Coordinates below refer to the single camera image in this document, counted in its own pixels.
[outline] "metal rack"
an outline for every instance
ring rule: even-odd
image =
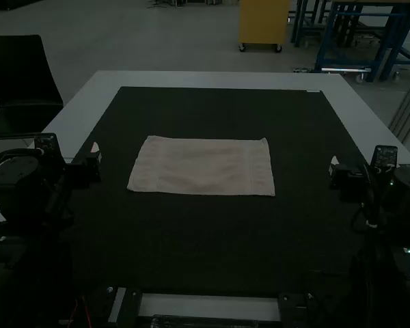
[[[327,12],[325,9],[326,2],[327,0],[323,0],[320,7],[318,23],[323,21],[323,16]],[[331,4],[326,28],[324,25],[315,25],[315,17],[312,16],[311,19],[305,17],[307,3],[308,0],[300,0],[298,6],[299,17],[297,14],[292,42],[295,46],[299,46],[302,36],[323,35],[314,72],[325,71],[325,66],[328,65],[361,66],[359,69],[361,74],[357,75],[357,82],[362,82],[365,76],[367,76],[366,80],[368,82],[372,82],[388,49],[391,49],[391,51],[381,72],[380,80],[388,79],[395,64],[410,65],[410,51],[402,47],[410,30],[410,3],[334,1]],[[363,13],[363,7],[392,7],[392,11],[390,13]],[[361,16],[384,16],[388,17],[388,20],[384,27],[367,27],[359,22]],[[349,59],[339,49],[343,45],[350,47],[357,33],[370,34],[380,40],[380,46],[374,59]],[[325,58],[328,48],[332,49],[336,58]],[[354,68],[341,68],[339,70],[355,71]]]

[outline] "white towel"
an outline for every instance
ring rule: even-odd
[[[261,140],[149,136],[129,177],[131,191],[275,196],[269,145]]]

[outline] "cable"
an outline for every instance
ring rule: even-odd
[[[73,317],[76,314],[76,310],[77,310],[77,299],[74,300],[74,309],[71,312],[70,319],[68,320],[67,328],[70,328],[71,322],[73,321]]]
[[[83,307],[85,308],[85,313],[87,314],[88,328],[92,328],[92,326],[91,326],[90,313],[88,312],[88,307],[87,307],[87,305],[85,304],[85,298],[83,297],[83,295],[82,295],[81,297],[82,297]]]

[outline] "gray floor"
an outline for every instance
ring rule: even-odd
[[[44,0],[0,12],[0,34],[42,36],[65,103],[97,70],[291,72],[312,68],[316,60],[317,42],[308,49],[287,42],[280,54],[269,46],[238,52],[238,6],[147,5],[146,0]],[[358,85],[353,76],[347,79],[388,123],[409,87],[410,72],[399,83]]]

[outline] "black chair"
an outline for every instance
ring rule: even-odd
[[[40,36],[0,36],[0,136],[37,133],[64,104]]]

